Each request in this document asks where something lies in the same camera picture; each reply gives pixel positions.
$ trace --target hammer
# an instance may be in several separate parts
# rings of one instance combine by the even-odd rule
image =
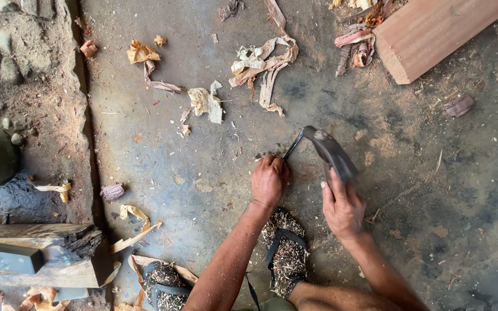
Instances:
[[[318,156],[324,160],[324,173],[330,185],[330,168],[332,167],[344,184],[355,178],[359,173],[351,159],[349,159],[347,153],[343,150],[342,146],[339,145],[331,135],[323,130],[317,130],[310,125],[303,127],[291,147],[289,147],[284,155],[284,161],[287,160],[290,153],[293,152],[295,146],[303,137],[313,142]]]

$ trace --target leg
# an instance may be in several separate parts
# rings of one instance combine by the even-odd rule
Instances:
[[[299,282],[289,296],[299,311],[342,311],[342,310],[381,310],[401,311],[401,309],[370,292],[337,286],[318,286]]]

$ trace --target wooden log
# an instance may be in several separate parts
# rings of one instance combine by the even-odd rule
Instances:
[[[41,250],[36,274],[0,270],[0,286],[96,288],[113,272],[109,245],[93,225],[0,225],[0,243]]]
[[[498,0],[412,0],[374,29],[397,84],[423,75],[498,18]]]

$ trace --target shorts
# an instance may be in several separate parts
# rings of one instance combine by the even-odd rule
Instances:
[[[293,304],[280,297],[264,301],[259,304],[259,307],[261,308],[261,311],[297,311]],[[232,311],[259,311],[259,308],[254,306],[252,308],[243,308]]]

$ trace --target concrete floor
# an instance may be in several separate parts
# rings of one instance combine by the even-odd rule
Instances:
[[[231,90],[227,83],[239,46],[260,46],[280,34],[267,21],[262,2],[247,0],[247,8],[225,22],[216,10],[226,1],[82,3],[99,47],[88,64],[101,183],[129,187],[106,204],[109,226],[115,238],[139,233],[140,223],[117,217],[121,204],[135,205],[164,223],[145,237],[146,243],[118,258],[139,253],[176,261],[199,275],[251,198],[256,157],[283,152],[298,129],[311,124],[331,132],[359,168],[367,215],[381,209],[366,227],[432,310],[498,310],[498,21],[422,80],[397,86],[378,59],[334,78],[339,50],[333,40],[342,27],[342,10],[331,12],[318,0],[278,3],[287,32],[301,49],[274,87],[273,101],[286,110],[285,118],[252,103],[245,85]],[[222,103],[224,124],[191,115],[191,134],[176,134],[189,97],[146,90],[142,65],[130,65],[126,57],[132,38],[152,44],[157,34],[169,44],[158,49],[162,61],[153,80],[207,89],[220,81],[225,87],[219,98],[231,100]],[[483,90],[475,88],[480,80],[486,83]],[[421,85],[424,90],[415,94]],[[476,99],[458,119],[442,110],[454,91]],[[240,147],[243,154],[234,160]],[[309,142],[298,146],[289,167],[282,205],[295,211],[307,230],[311,279],[365,288],[357,265],[322,215],[322,165]],[[185,182],[176,184],[175,175]],[[196,184],[212,191],[202,193]],[[262,300],[272,297],[264,255],[258,243],[247,268]],[[132,303],[139,289],[128,266],[121,268],[115,286],[115,303]],[[251,301],[244,286],[236,306]]]

